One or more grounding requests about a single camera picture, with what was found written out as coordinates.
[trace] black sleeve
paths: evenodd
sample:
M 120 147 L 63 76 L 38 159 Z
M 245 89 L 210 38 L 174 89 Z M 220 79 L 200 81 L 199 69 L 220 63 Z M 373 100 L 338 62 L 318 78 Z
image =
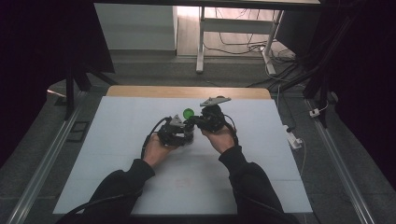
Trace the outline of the black sleeve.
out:
M 226 150 L 219 161 L 230 172 L 241 223 L 298 223 L 283 212 L 268 176 L 258 164 L 246 161 L 240 146 Z
M 154 171 L 145 161 L 136 159 L 129 171 L 118 170 L 108 175 L 96 189 L 90 202 L 128 192 L 141 192 L 146 180 L 154 175 Z M 87 208 L 76 223 L 126 223 L 140 195 L 141 193 L 133 194 Z

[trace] person's right hand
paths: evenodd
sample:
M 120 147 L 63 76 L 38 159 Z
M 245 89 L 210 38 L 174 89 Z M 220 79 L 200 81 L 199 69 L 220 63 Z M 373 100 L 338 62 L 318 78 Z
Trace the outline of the person's right hand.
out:
M 201 132 L 209 139 L 210 144 L 220 154 L 234 146 L 233 135 L 225 125 L 215 133 L 206 130 L 201 130 Z

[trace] metal rail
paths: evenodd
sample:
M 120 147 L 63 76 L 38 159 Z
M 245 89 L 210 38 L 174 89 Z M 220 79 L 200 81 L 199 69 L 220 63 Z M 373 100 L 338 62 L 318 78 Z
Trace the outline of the metal rail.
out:
M 314 108 L 309 104 L 308 100 L 305 100 L 305 104 L 309 110 L 313 110 Z M 367 206 L 366 201 L 364 201 L 361 196 L 361 191 L 353 180 L 347 166 L 340 154 L 340 151 L 337 148 L 337 145 L 332 140 L 332 135 L 329 133 L 328 129 L 325 129 L 321 122 L 314 118 L 315 125 L 317 126 L 319 135 L 329 152 L 330 158 L 332 159 L 332 164 L 334 165 L 335 170 L 340 176 L 341 182 L 346 189 L 346 193 L 350 197 L 350 201 L 355 207 L 356 213 L 363 224 L 375 224 L 375 220 L 370 212 L 369 207 Z
M 66 120 L 59 130 L 58 134 L 52 141 L 49 149 L 38 165 L 33 177 L 30 179 L 29 184 L 24 190 L 20 200 L 17 205 L 14 207 L 14 210 L 9 217 L 7 224 L 19 224 L 23 223 L 29 214 L 30 209 L 35 202 L 35 199 L 38 193 L 41 190 L 44 182 L 47 179 L 47 176 L 52 168 L 53 163 L 55 163 L 56 158 L 58 157 L 59 152 L 61 151 L 62 146 L 64 145 L 64 141 L 66 140 L 67 135 L 69 134 L 71 128 L 73 127 L 73 123 L 76 120 L 81 108 L 83 107 L 83 102 L 87 96 L 87 92 L 81 91 L 77 96 L 77 106 L 74 112 L 71 114 L 69 120 Z

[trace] power strip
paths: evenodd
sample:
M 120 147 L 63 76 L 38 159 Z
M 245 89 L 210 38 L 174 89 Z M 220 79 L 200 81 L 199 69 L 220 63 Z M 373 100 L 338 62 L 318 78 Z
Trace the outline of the power strip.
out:
M 283 125 L 283 128 L 285 129 L 285 134 L 286 134 L 286 137 L 288 138 L 291 148 L 294 150 L 297 150 L 300 147 L 302 147 L 301 143 L 303 141 L 300 138 L 296 138 L 291 131 L 288 132 L 288 130 L 289 130 L 288 125 Z

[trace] metal frame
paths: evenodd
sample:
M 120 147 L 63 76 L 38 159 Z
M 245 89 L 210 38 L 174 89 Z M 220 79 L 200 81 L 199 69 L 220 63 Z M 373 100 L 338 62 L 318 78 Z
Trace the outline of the metal frame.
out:
M 38 165 L 35 173 L 29 181 L 29 184 L 25 188 L 20 200 L 17 205 L 14 207 L 14 210 L 9 217 L 7 224 L 17 224 L 23 223 L 27 218 L 30 209 L 35 202 L 35 199 L 40 192 L 44 182 L 47 179 L 48 174 L 50 173 L 50 169 L 52 168 L 53 163 L 55 163 L 56 158 L 58 157 L 59 152 L 61 151 L 62 146 L 64 145 L 64 141 L 66 140 L 67 135 L 69 134 L 74 121 L 76 120 L 81 108 L 83 107 L 84 100 L 87 97 L 87 92 L 81 91 L 77 96 L 77 106 L 76 109 L 71 114 L 69 120 L 64 121 L 61 129 L 56 135 L 55 139 L 52 141 L 49 149 Z
M 265 66 L 270 76 L 275 75 L 276 71 L 272 64 L 269 52 L 275 38 L 276 30 L 280 22 L 283 11 L 278 11 L 273 21 L 248 21 L 248 20 L 230 20 L 218 18 L 205 18 L 205 8 L 202 7 L 199 20 L 199 42 L 197 52 L 196 73 L 204 72 L 204 33 L 205 32 L 223 32 L 238 34 L 259 34 L 269 35 L 265 48 L 260 48 Z
M 309 104 L 308 100 L 305 100 L 305 104 L 309 110 L 314 109 L 311 104 Z M 319 119 L 314 118 L 314 122 L 317 126 L 318 133 L 327 151 L 329 152 L 330 158 L 332 159 L 332 164 L 334 165 L 335 170 L 340 176 L 341 182 L 346 189 L 346 193 L 350 197 L 350 201 L 355 207 L 356 213 L 361 220 L 361 223 L 374 224 L 375 220 L 370 212 L 370 209 L 367 206 L 366 201 L 364 201 L 363 197 L 361 196 L 361 191 L 353 180 L 352 175 L 347 169 L 347 166 L 343 160 L 343 157 L 341 156 L 340 151 L 337 148 L 337 145 L 332 140 L 332 135 L 330 134 L 328 129 L 323 127 Z

